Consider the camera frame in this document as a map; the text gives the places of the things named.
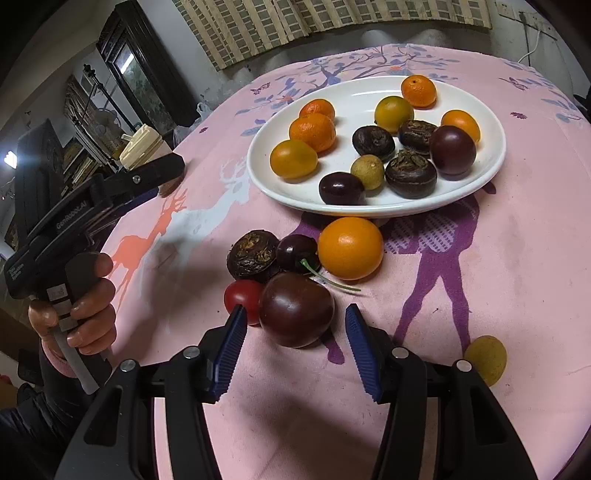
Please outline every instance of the white oval plate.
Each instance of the white oval plate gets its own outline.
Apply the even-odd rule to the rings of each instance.
[[[272,199],[306,212],[324,215],[355,215],[370,218],[412,215],[455,202],[485,185],[501,168],[506,153],[505,131],[496,115],[478,98],[453,85],[436,82],[437,103],[428,110],[415,109],[415,119],[439,125],[444,113],[459,109],[471,114],[482,133],[476,161],[461,178],[439,175],[435,191],[422,199],[409,200],[394,193],[386,182],[375,192],[367,192],[363,205],[327,205],[320,198],[318,183],[335,171],[350,171],[359,157],[352,144],[355,130],[374,124],[378,102],[389,95],[401,95],[400,86],[406,77],[370,77],[331,85],[306,95],[273,116],[256,134],[247,153],[247,166],[252,181]],[[289,139],[289,127],[302,107],[315,98],[325,98],[336,111],[337,145],[327,154],[319,155],[313,175],[298,183],[289,183],[273,173],[269,157],[273,148]],[[397,149],[400,148],[395,138]]]

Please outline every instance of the cherry stem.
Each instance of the cherry stem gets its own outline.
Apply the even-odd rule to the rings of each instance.
[[[337,283],[337,282],[334,282],[334,281],[332,281],[332,280],[329,280],[328,278],[326,278],[326,277],[325,277],[325,276],[323,276],[323,275],[320,275],[320,274],[319,274],[319,273],[318,273],[316,270],[314,270],[314,268],[312,268],[312,267],[310,266],[310,264],[308,263],[308,261],[307,261],[305,258],[302,258],[302,259],[300,260],[300,263],[301,263],[302,265],[304,265],[304,267],[305,267],[305,268],[306,268],[306,269],[307,269],[307,270],[308,270],[310,273],[312,273],[312,274],[313,274],[313,275],[315,275],[316,277],[320,277],[320,278],[322,278],[322,280],[324,280],[324,281],[325,281],[325,282],[327,282],[327,283],[330,283],[330,284],[331,284],[332,286],[334,286],[334,287],[338,287],[338,288],[344,288],[345,290],[351,290],[351,291],[361,291],[361,289],[360,289],[360,288],[354,288],[354,287],[348,287],[348,286],[346,286],[346,285],[341,285],[341,284],[339,284],[339,283]]]

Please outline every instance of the yellow fruit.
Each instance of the yellow fruit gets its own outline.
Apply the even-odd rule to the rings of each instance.
[[[353,162],[351,173],[365,190],[375,190],[384,182],[384,163],[375,155],[363,155]]]
[[[329,224],[318,238],[318,258],[337,278],[358,280],[373,273],[384,256],[384,239],[365,218],[345,217]]]
[[[298,179],[314,171],[318,154],[302,140],[285,140],[271,152],[271,170],[286,180]]]
[[[375,108],[374,120],[377,126],[394,135],[406,120],[414,120],[414,109],[402,97],[386,97]]]
[[[468,360],[489,387],[499,381],[507,365],[507,350],[501,341],[491,335],[474,340],[466,349]]]

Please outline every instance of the electrical outlet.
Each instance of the electrical outlet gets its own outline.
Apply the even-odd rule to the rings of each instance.
[[[507,17],[512,20],[515,20],[515,12],[513,11],[513,7],[503,2],[495,2],[496,3],[496,11],[499,12],[499,15],[502,17]]]
[[[545,33],[549,37],[558,40],[558,34],[556,33],[556,30],[542,16],[533,12],[518,11],[516,13],[517,15],[515,19],[517,21],[521,21],[521,14],[523,13],[525,15],[525,23],[528,25],[528,27],[534,28],[535,30],[541,30],[542,33]]]

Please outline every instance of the finger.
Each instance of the finger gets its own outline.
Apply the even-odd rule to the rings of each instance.
[[[74,320],[90,318],[104,310],[114,297],[115,286],[113,282],[101,278],[86,295],[74,304],[70,315]]]
[[[106,277],[113,270],[113,260],[107,254],[99,254],[95,261],[95,275],[97,277]]]
[[[54,308],[42,300],[33,300],[29,305],[29,321],[37,334],[43,338],[48,335],[49,329],[58,323],[57,312]]]
[[[94,355],[95,353],[101,353],[104,350],[107,350],[108,347],[113,345],[113,342],[117,338],[117,329],[115,325],[111,327],[105,335],[103,335],[98,340],[92,342],[90,345],[86,345],[82,348],[79,348],[79,352],[82,355]]]
[[[68,335],[68,344],[71,347],[82,347],[96,342],[105,335],[115,324],[115,308],[108,305],[107,308],[97,313],[76,330]]]

